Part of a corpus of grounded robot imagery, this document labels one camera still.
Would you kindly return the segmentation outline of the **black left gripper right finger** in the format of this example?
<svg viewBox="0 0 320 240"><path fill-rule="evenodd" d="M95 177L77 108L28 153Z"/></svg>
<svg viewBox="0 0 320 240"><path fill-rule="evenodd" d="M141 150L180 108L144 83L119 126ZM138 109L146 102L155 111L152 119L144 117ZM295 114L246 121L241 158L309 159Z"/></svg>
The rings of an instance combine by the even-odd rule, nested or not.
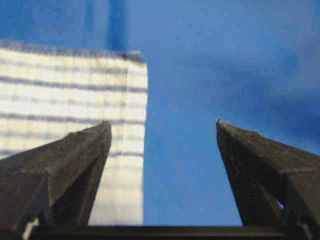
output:
<svg viewBox="0 0 320 240"><path fill-rule="evenodd" d="M320 237L320 157L217 121L216 140L244 226Z"/></svg>

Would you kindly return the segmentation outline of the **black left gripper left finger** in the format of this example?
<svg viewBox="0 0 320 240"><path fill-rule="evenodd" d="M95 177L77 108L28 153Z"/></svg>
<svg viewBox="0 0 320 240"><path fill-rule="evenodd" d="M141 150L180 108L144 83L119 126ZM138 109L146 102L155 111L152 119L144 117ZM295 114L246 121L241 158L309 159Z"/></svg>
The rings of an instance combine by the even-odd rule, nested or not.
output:
<svg viewBox="0 0 320 240"><path fill-rule="evenodd" d="M87 226L112 143L108 121L0 161L0 237L31 223Z"/></svg>

